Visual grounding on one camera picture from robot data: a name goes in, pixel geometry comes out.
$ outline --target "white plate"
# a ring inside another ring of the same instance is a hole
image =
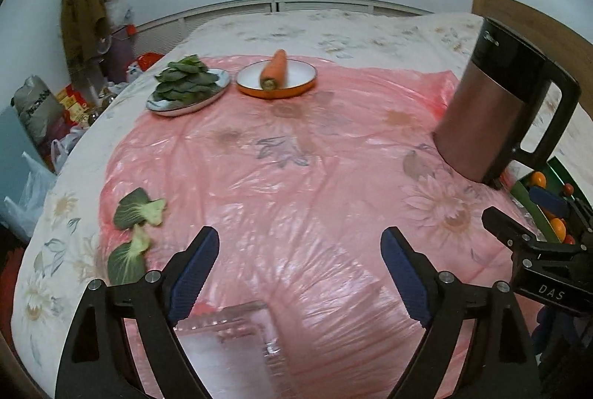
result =
[[[205,108],[209,104],[214,103],[214,101],[219,99],[228,89],[228,85],[231,82],[231,76],[224,69],[209,69],[208,72],[218,76],[218,81],[216,84],[222,88],[211,98],[200,101],[199,103],[194,103],[193,105],[185,105],[180,101],[167,101],[165,99],[155,101],[152,99],[152,95],[150,95],[150,98],[148,98],[146,101],[146,108],[157,115],[169,116],[172,118],[174,116],[182,116],[188,115],[189,113],[194,113],[202,108]]]
[[[263,60],[243,68],[236,75],[237,84],[250,89],[262,90],[259,78],[263,68],[265,68],[269,62],[269,59]],[[286,88],[295,88],[311,82],[315,78],[317,71],[307,62],[289,59],[287,74]]]

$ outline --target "orange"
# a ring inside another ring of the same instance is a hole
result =
[[[547,184],[546,175],[544,175],[542,172],[533,172],[529,178],[529,184],[532,187],[545,188]]]
[[[556,218],[556,215],[554,215],[552,212],[547,211],[545,208],[541,208],[541,212],[546,216],[548,221]]]
[[[559,241],[563,242],[564,238],[566,238],[566,227],[562,220],[559,218],[553,218],[550,220],[550,225],[552,225],[552,229],[554,233],[558,237]]]

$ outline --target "purple container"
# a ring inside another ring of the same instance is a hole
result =
[[[114,83],[126,82],[127,66],[135,59],[132,43],[127,35],[127,28],[123,27],[112,33],[112,44],[103,56],[101,68],[109,81]]]

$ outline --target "black kettle handle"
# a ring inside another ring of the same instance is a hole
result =
[[[549,73],[548,79],[560,88],[562,93],[560,103],[536,149],[529,153],[523,150],[521,145],[518,145],[514,154],[515,160],[532,169],[539,169],[546,164],[560,141],[562,133],[568,126],[580,97],[579,83],[554,63],[548,62],[548,65],[554,66],[553,71]]]

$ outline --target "carrot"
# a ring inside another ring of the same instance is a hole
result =
[[[288,58],[284,49],[278,49],[274,53],[274,57],[263,68],[260,74],[260,86],[266,91],[280,89],[286,87],[286,72],[288,69]]]

